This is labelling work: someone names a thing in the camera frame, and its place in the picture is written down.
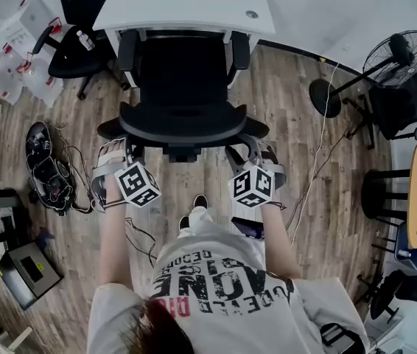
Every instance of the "shoe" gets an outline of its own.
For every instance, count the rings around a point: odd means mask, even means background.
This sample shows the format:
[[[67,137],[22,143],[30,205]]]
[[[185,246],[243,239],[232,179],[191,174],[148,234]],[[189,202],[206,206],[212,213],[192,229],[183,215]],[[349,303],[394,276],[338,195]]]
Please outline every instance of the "shoe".
[[[189,228],[189,216],[188,215],[184,215],[179,220],[179,230],[182,230],[184,228]]]
[[[199,194],[194,198],[194,208],[199,206],[202,206],[204,209],[209,207],[209,202],[204,194]]]

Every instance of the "hand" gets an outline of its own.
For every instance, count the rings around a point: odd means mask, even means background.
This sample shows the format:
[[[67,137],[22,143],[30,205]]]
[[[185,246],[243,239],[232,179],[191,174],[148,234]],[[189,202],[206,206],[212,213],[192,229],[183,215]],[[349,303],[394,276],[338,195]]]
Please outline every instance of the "hand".
[[[118,142],[109,142],[106,146],[104,146],[100,152],[100,155],[105,155],[106,153],[113,152],[115,150],[121,150],[125,148],[125,141],[120,140]],[[125,158],[123,157],[116,157],[114,159],[109,160],[108,164],[114,162],[123,162]],[[107,174],[105,176],[105,191],[107,193],[106,201],[107,203],[120,201],[122,200],[122,193],[120,192],[119,185],[117,184],[117,180],[113,174]]]

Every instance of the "forearm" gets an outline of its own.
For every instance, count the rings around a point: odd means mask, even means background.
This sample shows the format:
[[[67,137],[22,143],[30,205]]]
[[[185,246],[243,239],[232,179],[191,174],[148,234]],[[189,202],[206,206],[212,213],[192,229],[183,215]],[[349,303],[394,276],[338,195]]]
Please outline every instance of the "forearm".
[[[99,284],[121,283],[133,289],[125,231],[125,204],[110,207],[102,219]]]
[[[272,204],[261,206],[266,245],[266,270],[285,278],[302,278],[282,220],[281,209]]]

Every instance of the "white t-shirt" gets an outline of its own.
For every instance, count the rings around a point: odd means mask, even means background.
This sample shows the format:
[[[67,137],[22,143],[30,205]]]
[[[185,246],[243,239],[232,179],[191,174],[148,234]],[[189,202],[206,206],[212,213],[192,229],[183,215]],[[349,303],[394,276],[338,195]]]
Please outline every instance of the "white t-shirt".
[[[222,229],[180,237],[161,251],[145,297],[166,306],[196,353],[330,353],[319,330],[332,322],[358,334],[368,352],[364,326],[338,278],[279,279],[262,270],[258,243]],[[123,285],[100,286],[88,353],[128,353],[142,302]]]

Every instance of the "white desk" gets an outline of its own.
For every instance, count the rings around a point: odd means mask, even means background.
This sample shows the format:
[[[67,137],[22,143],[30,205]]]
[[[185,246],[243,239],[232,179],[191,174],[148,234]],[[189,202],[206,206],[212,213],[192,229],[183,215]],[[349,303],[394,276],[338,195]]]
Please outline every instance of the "white desk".
[[[251,18],[249,12],[258,17]],[[267,0],[106,0],[94,23],[94,30],[105,30],[117,55],[119,30],[132,28],[141,29],[143,41],[145,29],[223,32],[226,44],[236,30],[250,36],[251,51],[260,35],[275,33]],[[130,73],[125,74],[136,86]]]

